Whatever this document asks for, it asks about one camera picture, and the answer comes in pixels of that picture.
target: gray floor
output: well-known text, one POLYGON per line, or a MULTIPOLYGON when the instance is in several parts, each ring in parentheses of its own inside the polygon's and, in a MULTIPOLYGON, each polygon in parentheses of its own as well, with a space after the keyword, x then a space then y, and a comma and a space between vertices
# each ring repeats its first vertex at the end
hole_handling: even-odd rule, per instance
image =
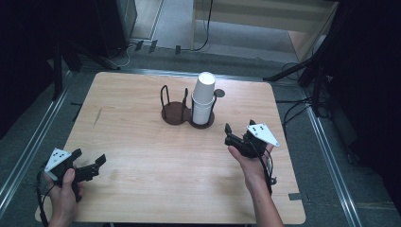
MULTIPOLYGON (((204 13, 209 11, 208 1, 204 13)), ((165 0, 153 40, 158 46, 182 49, 190 48, 193 2, 187 0, 165 0)), ((201 47, 206 39, 207 22, 197 21, 195 48, 201 47)), ((265 61, 297 61, 288 32, 255 26, 239 26, 210 22, 209 42, 201 52, 235 56, 265 61)))
POLYGON ((134 39, 151 40, 162 9, 163 0, 136 0, 139 12, 133 28, 134 39))
MULTIPOLYGON (((183 3, 183 0, 165 0, 165 7, 167 8, 168 2, 173 3, 175 1, 183 3)), ((181 34, 180 29, 180 32, 177 30, 176 32, 171 31, 166 38, 158 36, 158 29, 162 28, 161 24, 159 24, 155 31, 159 46, 164 45, 163 41, 167 40, 168 36, 171 36, 169 40, 174 45, 176 43, 184 44, 183 40, 180 39, 187 39, 179 36, 174 42, 174 34, 181 34)), ((270 45, 271 49, 277 48, 274 51, 280 52, 280 49, 282 49, 283 56, 287 54, 286 51, 289 51, 288 43, 283 44, 286 47, 277 47, 274 42, 270 45)), ((176 71, 180 72, 177 74, 194 75, 194 73, 210 71, 217 75, 225 75, 226 78, 230 79, 260 80, 262 77, 273 76, 281 72, 286 62, 294 60, 291 57, 276 58, 276 56, 270 56, 270 54, 266 54, 265 59, 262 59, 257 55, 253 56, 252 51, 250 51, 249 56, 243 56, 242 52, 232 54, 225 51, 228 49, 231 49, 229 45, 221 48, 220 55, 199 52, 183 52, 181 55, 175 55, 174 50, 168 49, 156 49, 154 53, 149 54, 146 46, 136 52, 130 49, 128 51, 131 57, 130 63, 122 67, 122 72, 163 74, 164 71, 176 71)), ((41 226, 34 219, 37 202, 33 188, 38 168, 42 162, 46 161, 53 148, 62 148, 64 146, 74 125, 73 118, 78 112, 78 106, 71 105, 71 102, 82 103, 95 74, 105 71, 85 57, 81 57, 81 60, 84 66, 81 72, 71 74, 72 83, 65 94, 65 100, 40 141, 41 143, 38 145, 37 150, 35 150, 36 153, 33 155, 31 163, 27 164, 27 172, 22 173, 23 178, 15 192, 13 192, 15 194, 13 194, 8 206, 6 206, 7 209, 2 213, 0 226, 41 226)), ((128 62, 128 58, 125 53, 122 53, 112 61, 124 64, 128 62)), ((298 100, 303 98, 301 88, 297 86, 296 80, 293 79, 287 78, 274 82, 272 83, 272 88, 277 100, 298 100)), ((26 150, 29 139, 40 124, 49 105, 52 104, 52 89, 52 86, 50 86, 44 91, 0 141, 0 149, 3 150, 2 159, 0 159, 0 166, 2 167, 0 185, 2 187, 26 150)), ((277 104, 277 106, 283 119, 292 104, 277 104)), ((335 160, 339 165, 342 177, 354 199, 357 213, 363 226, 401 226, 401 218, 385 191, 380 177, 368 167, 349 165, 345 149, 333 123, 324 118, 320 119, 320 121, 335 160)), ((301 226, 347 226, 348 221, 344 215, 339 195, 333 184, 321 144, 317 139, 307 112, 303 112, 287 124, 286 129, 291 161, 300 191, 304 196, 303 204, 306 212, 306 222, 301 226)), ((102 223, 75 223, 74 226, 102 226, 102 223)))

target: floor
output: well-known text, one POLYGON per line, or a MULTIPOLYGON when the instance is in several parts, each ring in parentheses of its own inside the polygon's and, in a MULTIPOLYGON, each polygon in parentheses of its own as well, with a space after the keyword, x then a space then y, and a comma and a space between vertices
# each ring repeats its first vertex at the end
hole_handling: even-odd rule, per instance
MULTIPOLYGON (((154 15, 148 13, 148 1, 137 1, 138 28, 150 30, 154 28, 152 39, 139 38, 134 33, 136 41, 146 42, 157 41, 158 47, 172 48, 180 45, 181 49, 189 49, 192 29, 192 8, 193 2, 187 0, 163 0, 160 5, 160 15, 156 24, 141 23, 141 12, 144 11, 147 17, 144 21, 153 21, 154 15)), ((209 6, 204 5, 204 13, 208 14, 209 6)), ((195 48, 203 46, 206 40, 207 21, 196 22, 195 48)), ((264 61, 298 62, 290 37, 286 30, 239 26, 234 24, 210 22, 209 39, 207 45, 200 51, 208 54, 234 56, 240 58, 260 59, 264 61)))
POLYGON ((138 11, 136 23, 133 28, 133 39, 151 40, 159 20, 163 0, 136 0, 138 11))

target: hand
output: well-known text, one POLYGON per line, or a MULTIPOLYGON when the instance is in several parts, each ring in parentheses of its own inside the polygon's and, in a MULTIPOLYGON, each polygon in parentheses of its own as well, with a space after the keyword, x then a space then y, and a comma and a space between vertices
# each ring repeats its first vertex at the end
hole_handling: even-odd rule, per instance
MULTIPOLYGON (((266 152, 270 153, 273 149, 273 145, 268 144, 266 146, 266 152)), ((242 171, 245 175, 245 184, 247 185, 248 190, 251 192, 253 188, 260 183, 266 184, 265 173, 258 158, 247 158, 241 155, 241 153, 233 146, 229 146, 228 150, 233 155, 233 157, 239 162, 241 165, 242 171)), ((263 161, 267 162, 267 156, 263 156, 263 161)))
MULTIPOLYGON (((273 145, 268 144, 266 146, 267 152, 271 152, 272 149, 273 145)), ((253 209, 257 226, 284 226, 270 196, 265 180, 264 169, 260 160, 258 158, 250 159, 242 156, 233 146, 229 146, 228 150, 239 162, 242 171, 244 172, 245 184, 247 185, 253 200, 253 209)), ((266 155, 263 156, 263 161, 265 163, 267 162, 266 155)))
MULTIPOLYGON (((47 181, 47 188, 51 188, 53 180, 44 174, 47 181)), ((53 214, 49 221, 49 226, 69 226, 78 213, 76 196, 72 189, 72 183, 75 179, 75 170, 69 168, 62 179, 62 187, 55 185, 49 195, 53 207, 53 214)), ((82 183, 78 184, 79 195, 83 195, 82 183)))

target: brown cup holder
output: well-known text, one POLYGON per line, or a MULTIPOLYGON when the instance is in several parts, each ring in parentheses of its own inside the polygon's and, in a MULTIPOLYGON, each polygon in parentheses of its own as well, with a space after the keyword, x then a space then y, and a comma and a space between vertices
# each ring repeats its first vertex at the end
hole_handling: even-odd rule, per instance
MULTIPOLYGON (((204 125, 198 125, 192 121, 192 111, 186 106, 186 98, 188 97, 188 89, 185 88, 185 93, 183 97, 183 102, 170 102, 170 97, 168 94, 167 85, 162 87, 160 91, 160 100, 162 101, 162 118, 169 125, 181 125, 183 122, 188 121, 189 124, 196 129, 206 129, 209 128, 213 122, 215 121, 215 114, 213 113, 213 108, 215 107, 216 101, 218 100, 218 96, 224 96, 224 92, 220 89, 217 89, 214 93, 215 101, 212 105, 212 110, 209 116, 209 120, 204 125), (167 94, 167 104, 163 100, 163 90, 166 89, 167 94)), ((194 109, 194 100, 192 100, 192 110, 194 109)))

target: stacked paper cup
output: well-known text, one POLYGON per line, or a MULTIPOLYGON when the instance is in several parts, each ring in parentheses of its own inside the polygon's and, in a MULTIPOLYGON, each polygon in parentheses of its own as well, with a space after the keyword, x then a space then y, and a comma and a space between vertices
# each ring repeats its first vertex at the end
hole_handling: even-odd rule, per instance
POLYGON ((195 124, 204 125, 209 121, 213 102, 215 101, 215 82, 215 76, 211 73, 203 72, 198 76, 195 90, 192 93, 194 102, 192 121, 195 124))

